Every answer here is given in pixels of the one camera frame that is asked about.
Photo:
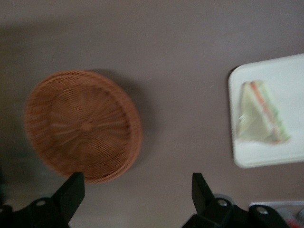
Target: square white plate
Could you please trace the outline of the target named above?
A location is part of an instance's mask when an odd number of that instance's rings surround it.
[[[287,143],[244,142],[237,138],[242,84],[263,80],[272,90],[291,139]],[[304,161],[304,54],[241,65],[229,77],[235,163],[242,168]]]

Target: round woven basket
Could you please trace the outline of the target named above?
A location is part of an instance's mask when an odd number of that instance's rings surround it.
[[[101,183],[136,160],[142,127],[132,101],[117,84],[90,71],[63,71],[40,82],[25,109],[28,138],[56,172],[81,171]]]

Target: sandwich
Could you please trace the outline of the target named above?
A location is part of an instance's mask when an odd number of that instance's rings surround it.
[[[240,108],[239,139],[265,143],[284,143],[290,139],[265,82],[257,80],[243,84]]]

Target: wicker basket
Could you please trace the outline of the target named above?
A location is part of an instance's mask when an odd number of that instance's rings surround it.
[[[101,183],[136,160],[142,128],[132,101],[117,84],[90,71],[55,73],[31,92],[25,110],[28,138],[56,172],[81,171]]]

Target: gray table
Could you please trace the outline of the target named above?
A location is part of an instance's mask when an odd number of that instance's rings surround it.
[[[304,52],[304,2],[2,1],[0,158],[8,203],[20,209],[63,182],[23,130],[31,89],[60,70],[95,70],[134,100],[142,153],[123,176],[87,185],[73,228],[176,228],[195,212],[191,174],[242,208],[303,200],[303,163],[241,169],[232,159],[228,75]]]

